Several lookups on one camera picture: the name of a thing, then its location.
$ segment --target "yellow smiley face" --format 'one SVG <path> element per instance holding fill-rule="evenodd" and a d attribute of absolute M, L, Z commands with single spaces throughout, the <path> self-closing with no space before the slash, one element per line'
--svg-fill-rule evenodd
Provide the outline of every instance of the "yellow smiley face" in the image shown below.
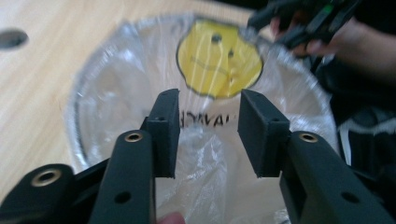
<path fill-rule="evenodd" d="M 197 21 L 177 49 L 177 65 L 193 91 L 226 98 L 253 85 L 262 72 L 255 46 L 238 34 L 238 27 Z"/>

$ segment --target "clear plastic bag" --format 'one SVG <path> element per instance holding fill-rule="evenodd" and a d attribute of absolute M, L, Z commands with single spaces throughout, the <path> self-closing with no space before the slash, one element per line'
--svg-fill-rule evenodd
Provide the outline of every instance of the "clear plastic bag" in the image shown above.
<path fill-rule="evenodd" d="M 236 131 L 242 88 L 263 93 L 292 131 L 318 133 L 335 149 L 329 97 L 285 49 L 244 27 L 183 14 L 125 22 L 79 72 L 66 112 L 75 169 L 107 159 L 116 138 L 139 129 L 157 95 L 174 88 L 176 179 L 156 179 L 158 216 L 273 223 L 284 208 L 278 179 L 255 176 Z"/>

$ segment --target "wooden table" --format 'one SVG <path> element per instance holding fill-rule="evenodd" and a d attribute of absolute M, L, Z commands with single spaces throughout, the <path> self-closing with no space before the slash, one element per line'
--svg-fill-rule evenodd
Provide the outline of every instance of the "wooden table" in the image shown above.
<path fill-rule="evenodd" d="M 251 14 L 187 0 L 4 0 L 0 8 L 0 33 L 18 28 L 29 36 L 0 49 L 0 200 L 36 167 L 71 164 L 64 110 L 74 76 L 122 21 L 195 11 L 245 25 Z"/>

